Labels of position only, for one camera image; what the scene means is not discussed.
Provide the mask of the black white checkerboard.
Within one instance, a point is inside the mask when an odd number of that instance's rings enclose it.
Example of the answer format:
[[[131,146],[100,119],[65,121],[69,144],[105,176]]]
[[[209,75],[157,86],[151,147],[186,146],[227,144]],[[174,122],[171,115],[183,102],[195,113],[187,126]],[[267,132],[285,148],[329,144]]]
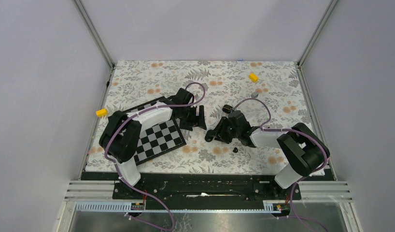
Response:
[[[115,140],[115,158],[119,163],[130,160],[139,165],[186,145],[178,123],[172,116],[141,119],[126,123]]]

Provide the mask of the yellow block left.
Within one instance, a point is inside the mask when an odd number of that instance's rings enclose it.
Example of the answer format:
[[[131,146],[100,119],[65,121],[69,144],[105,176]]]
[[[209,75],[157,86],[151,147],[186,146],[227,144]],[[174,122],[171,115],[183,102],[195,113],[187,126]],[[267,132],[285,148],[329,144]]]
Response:
[[[108,114],[108,111],[105,108],[96,111],[97,117],[103,117],[103,116],[106,116],[107,114]]]

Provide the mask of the yellow block far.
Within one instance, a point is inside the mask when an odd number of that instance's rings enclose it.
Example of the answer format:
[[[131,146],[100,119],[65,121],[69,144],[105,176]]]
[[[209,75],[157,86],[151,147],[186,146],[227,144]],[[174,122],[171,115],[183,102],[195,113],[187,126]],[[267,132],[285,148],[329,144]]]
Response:
[[[256,74],[254,74],[254,73],[250,73],[250,74],[249,74],[249,79],[250,79],[252,82],[257,82],[257,81],[258,81],[258,76],[257,76]]]

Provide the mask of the black oval case lid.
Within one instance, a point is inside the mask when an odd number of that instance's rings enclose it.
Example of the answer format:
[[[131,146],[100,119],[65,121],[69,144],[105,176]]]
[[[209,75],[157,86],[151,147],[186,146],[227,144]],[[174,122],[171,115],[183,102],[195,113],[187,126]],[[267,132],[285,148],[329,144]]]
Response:
[[[230,113],[232,113],[232,112],[234,111],[234,107],[231,106],[231,105],[225,104],[225,105],[222,107],[222,111],[223,111],[224,113],[226,113],[226,114],[230,114]]]

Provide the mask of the yellow block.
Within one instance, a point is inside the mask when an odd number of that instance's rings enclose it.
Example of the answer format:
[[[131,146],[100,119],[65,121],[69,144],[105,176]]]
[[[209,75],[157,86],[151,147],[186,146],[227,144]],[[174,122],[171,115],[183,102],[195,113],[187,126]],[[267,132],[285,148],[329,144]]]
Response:
[[[254,73],[250,73],[250,74],[249,74],[249,79],[250,79],[252,82],[257,82],[257,81],[258,81],[258,76],[257,76],[256,74],[254,74]]]
[[[108,114],[108,111],[105,108],[96,111],[97,117],[103,117],[103,116],[106,116],[107,114]]]

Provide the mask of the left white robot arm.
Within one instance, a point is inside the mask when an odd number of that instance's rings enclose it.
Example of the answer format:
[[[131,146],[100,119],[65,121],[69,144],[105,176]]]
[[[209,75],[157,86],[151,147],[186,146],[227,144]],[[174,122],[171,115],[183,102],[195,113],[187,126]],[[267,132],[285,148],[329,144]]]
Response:
[[[196,103],[191,92],[180,88],[173,96],[116,111],[108,117],[99,145],[116,165],[119,177],[126,183],[124,193],[130,198],[142,194],[139,164],[184,146],[182,130],[206,130],[204,106]]]

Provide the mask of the black earbud charging case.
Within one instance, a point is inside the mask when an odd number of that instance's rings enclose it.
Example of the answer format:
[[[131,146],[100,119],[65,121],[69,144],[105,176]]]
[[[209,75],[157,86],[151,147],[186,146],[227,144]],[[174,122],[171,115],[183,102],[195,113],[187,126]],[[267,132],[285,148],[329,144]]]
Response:
[[[213,140],[213,135],[207,134],[207,135],[205,135],[204,139],[205,139],[206,142],[211,142]]]

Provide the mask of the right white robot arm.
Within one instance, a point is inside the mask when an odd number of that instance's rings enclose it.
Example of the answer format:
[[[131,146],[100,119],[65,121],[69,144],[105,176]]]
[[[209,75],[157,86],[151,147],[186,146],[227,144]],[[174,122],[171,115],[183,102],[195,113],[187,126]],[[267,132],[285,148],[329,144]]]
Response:
[[[330,157],[326,145],[304,123],[296,123],[291,128],[271,129],[251,126],[241,111],[233,111],[220,119],[213,130],[208,130],[205,141],[217,140],[231,143],[238,139],[242,145],[258,148],[279,148],[288,164],[275,175],[270,185],[270,193],[282,199],[289,187],[301,178],[324,168]]]

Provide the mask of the floral patterned table mat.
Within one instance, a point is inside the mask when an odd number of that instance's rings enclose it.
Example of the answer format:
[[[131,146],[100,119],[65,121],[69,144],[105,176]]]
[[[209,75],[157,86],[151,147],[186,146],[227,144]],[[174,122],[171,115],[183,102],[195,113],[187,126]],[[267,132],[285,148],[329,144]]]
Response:
[[[258,76],[257,82],[249,74]],[[130,109],[186,87],[201,104],[213,129],[225,104],[236,106],[253,126],[289,128],[298,122],[311,126],[310,113],[293,62],[257,61],[120,61],[103,105],[109,114]],[[272,147],[249,148],[206,142],[205,131],[182,132],[186,145],[140,164],[144,173],[277,174],[287,163]]]

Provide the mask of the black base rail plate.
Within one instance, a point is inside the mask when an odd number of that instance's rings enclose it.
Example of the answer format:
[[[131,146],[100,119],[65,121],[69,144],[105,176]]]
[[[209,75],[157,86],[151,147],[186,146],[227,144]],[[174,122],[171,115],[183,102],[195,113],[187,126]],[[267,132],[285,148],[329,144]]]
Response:
[[[114,184],[114,200],[139,200],[147,210],[164,207],[151,198],[160,199],[170,210],[257,210],[264,201],[286,203],[301,200],[299,187],[279,189],[272,175],[232,174],[154,174],[142,173],[135,188],[122,181]]]

